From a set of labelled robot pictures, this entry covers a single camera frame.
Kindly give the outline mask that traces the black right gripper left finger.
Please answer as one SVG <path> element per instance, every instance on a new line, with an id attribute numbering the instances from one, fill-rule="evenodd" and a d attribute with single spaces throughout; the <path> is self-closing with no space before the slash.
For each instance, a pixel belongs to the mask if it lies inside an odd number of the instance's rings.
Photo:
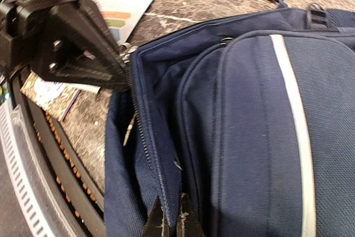
<path id="1" fill-rule="evenodd" d="M 157 198 L 148 217 L 143 231 L 143 237 L 169 237 L 170 227 L 164 215 L 160 199 Z"/>

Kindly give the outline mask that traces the navy blue student backpack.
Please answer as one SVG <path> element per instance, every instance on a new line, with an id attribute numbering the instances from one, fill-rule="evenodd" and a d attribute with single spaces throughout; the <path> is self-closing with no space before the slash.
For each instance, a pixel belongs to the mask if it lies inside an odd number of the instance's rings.
<path id="1" fill-rule="evenodd" d="M 157 198 L 211 236 L 354 235 L 354 12 L 277 9 L 139 47 L 106 120 L 108 236 L 142 236 Z"/>

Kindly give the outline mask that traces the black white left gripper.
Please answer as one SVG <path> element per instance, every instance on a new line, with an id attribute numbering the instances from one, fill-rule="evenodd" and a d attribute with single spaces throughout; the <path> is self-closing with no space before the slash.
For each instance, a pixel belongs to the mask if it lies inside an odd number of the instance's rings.
<path id="1" fill-rule="evenodd" d="M 126 65 L 91 0 L 1 0 L 1 70 L 124 92 Z"/>

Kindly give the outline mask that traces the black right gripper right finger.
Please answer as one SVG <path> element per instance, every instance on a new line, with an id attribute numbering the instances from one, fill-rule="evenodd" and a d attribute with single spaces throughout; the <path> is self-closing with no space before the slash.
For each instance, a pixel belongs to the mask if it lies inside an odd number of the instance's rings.
<path id="1" fill-rule="evenodd" d="M 209 210 L 199 214 L 187 193 L 180 195 L 176 236 L 211 236 Z"/>

